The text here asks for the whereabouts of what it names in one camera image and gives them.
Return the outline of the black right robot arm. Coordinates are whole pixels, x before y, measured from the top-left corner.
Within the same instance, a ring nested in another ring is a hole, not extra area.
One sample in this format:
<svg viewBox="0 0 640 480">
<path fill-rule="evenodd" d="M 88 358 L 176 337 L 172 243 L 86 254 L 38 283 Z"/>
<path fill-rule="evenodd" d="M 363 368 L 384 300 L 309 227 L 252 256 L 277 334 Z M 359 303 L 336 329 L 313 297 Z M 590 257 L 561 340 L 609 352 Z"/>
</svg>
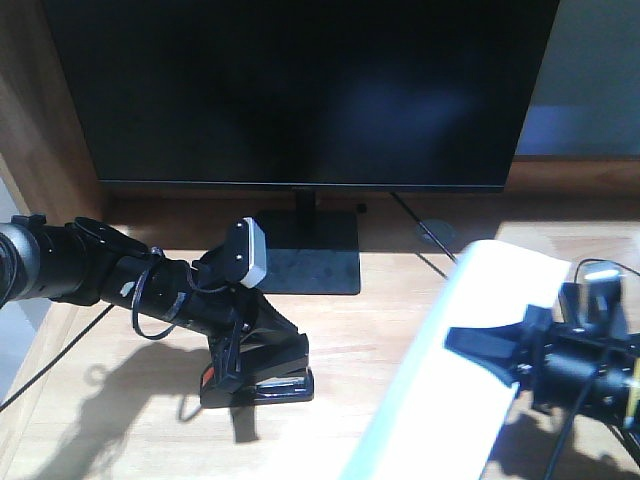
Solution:
<svg viewBox="0 0 640 480">
<path fill-rule="evenodd" d="M 549 309 L 530 305 L 521 322 L 499 327 L 453 327 L 445 347 L 491 372 L 502 384 L 530 391 L 535 407 L 569 409 L 604 424 L 639 430 L 632 404 L 639 335 L 597 337 Z"/>
</svg>

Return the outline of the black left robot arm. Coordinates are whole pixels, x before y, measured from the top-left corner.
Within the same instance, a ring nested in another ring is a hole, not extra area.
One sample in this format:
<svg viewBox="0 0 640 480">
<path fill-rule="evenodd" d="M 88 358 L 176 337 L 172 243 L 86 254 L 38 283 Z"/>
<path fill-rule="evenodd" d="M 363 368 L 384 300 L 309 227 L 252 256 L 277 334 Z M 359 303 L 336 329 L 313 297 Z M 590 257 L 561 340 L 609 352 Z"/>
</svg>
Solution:
<svg viewBox="0 0 640 480">
<path fill-rule="evenodd" d="M 172 260 L 97 220 L 63 227 L 45 216 L 14 216 L 1 226 L 1 301 L 48 298 L 126 308 L 134 331 L 142 315 L 206 336 L 211 363 L 201 376 L 204 408 L 309 401 L 314 378 L 306 335 L 259 290 L 267 273 L 265 234 L 251 217 L 200 259 Z"/>
</svg>

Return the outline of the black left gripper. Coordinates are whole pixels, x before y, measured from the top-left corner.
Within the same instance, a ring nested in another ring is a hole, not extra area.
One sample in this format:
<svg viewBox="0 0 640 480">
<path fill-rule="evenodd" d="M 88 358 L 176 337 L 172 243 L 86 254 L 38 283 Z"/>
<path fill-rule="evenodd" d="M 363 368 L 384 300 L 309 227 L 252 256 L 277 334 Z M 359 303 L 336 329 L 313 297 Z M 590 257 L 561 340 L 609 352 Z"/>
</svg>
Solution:
<svg viewBox="0 0 640 480">
<path fill-rule="evenodd" d="M 166 338 L 176 328 L 206 336 L 226 334 L 237 321 L 246 332 L 209 337 L 212 378 L 208 389 L 234 394 L 244 384 L 243 373 L 293 373 L 309 366 L 305 334 L 280 314 L 255 288 L 223 288 L 197 292 L 186 283 L 170 282 L 159 288 L 161 319 L 170 324 L 159 334 Z"/>
</svg>

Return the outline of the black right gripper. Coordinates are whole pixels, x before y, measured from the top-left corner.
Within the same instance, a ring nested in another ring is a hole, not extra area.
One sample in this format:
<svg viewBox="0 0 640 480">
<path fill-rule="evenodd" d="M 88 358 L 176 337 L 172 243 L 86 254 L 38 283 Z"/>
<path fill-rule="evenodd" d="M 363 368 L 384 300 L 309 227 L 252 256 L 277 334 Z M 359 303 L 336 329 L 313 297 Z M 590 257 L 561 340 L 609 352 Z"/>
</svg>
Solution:
<svg viewBox="0 0 640 480">
<path fill-rule="evenodd" d="M 521 382 L 537 407 L 637 410 L 639 336 L 629 334 L 628 340 L 592 338 L 556 322 L 551 310 L 529 306 L 521 326 L 452 327 L 444 346 L 505 386 Z M 521 353 L 531 370 L 519 375 Z"/>
</svg>

